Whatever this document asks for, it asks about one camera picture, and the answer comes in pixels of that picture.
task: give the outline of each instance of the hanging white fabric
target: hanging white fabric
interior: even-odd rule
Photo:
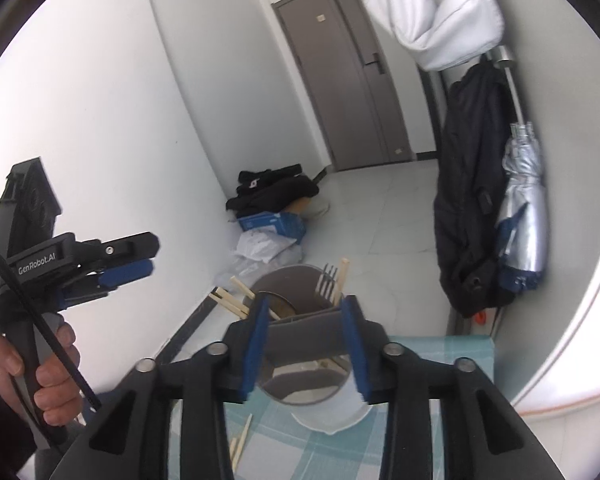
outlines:
[[[369,14],[406,47],[423,70],[444,70],[500,43],[496,0],[364,0]]]

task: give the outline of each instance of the door handle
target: door handle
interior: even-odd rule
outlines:
[[[380,73],[380,74],[385,73],[384,66],[382,65],[382,59],[380,59],[380,54],[378,54],[377,52],[374,52],[374,60],[369,61],[368,63],[365,63],[365,66],[369,66],[369,65],[373,65],[373,64],[378,65],[378,73]]]

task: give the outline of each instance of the blue box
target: blue box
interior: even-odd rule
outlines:
[[[281,236],[295,238],[298,243],[306,233],[306,227],[302,219],[295,213],[282,211],[280,213],[258,213],[256,215],[244,216],[238,218],[240,227],[243,231],[251,229],[267,228],[275,230]]]

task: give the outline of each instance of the finger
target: finger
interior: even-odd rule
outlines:
[[[63,323],[56,331],[56,337],[63,348],[69,348],[75,343],[74,329],[68,323]]]
[[[69,402],[74,397],[80,396],[80,389],[73,379],[67,379],[64,383],[56,384],[48,388],[41,388],[34,394],[33,398],[37,406],[43,411],[52,410]]]
[[[0,335],[0,368],[6,370],[13,376],[19,376],[24,371],[22,358],[16,349]]]
[[[64,426],[82,411],[82,397],[75,397],[62,406],[47,410],[43,416],[50,426]]]
[[[78,349],[75,346],[69,346],[66,352],[71,361],[77,366],[80,363],[80,352],[78,352]],[[38,384],[43,387],[56,386],[56,384],[61,384],[68,378],[69,372],[66,371],[66,368],[64,368],[64,365],[55,354],[36,370]]]

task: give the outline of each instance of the screw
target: screw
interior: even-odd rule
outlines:
[[[209,355],[223,355],[226,354],[229,347],[222,342],[211,343],[206,347],[206,352]]]
[[[461,372],[474,372],[475,362],[467,357],[461,357],[456,361],[456,366]]]
[[[402,346],[400,343],[389,343],[384,345],[382,351],[391,356],[402,355],[404,354],[404,346]]]
[[[150,372],[155,368],[155,361],[153,359],[149,359],[148,357],[145,359],[140,359],[136,363],[136,370],[139,372],[145,373]]]

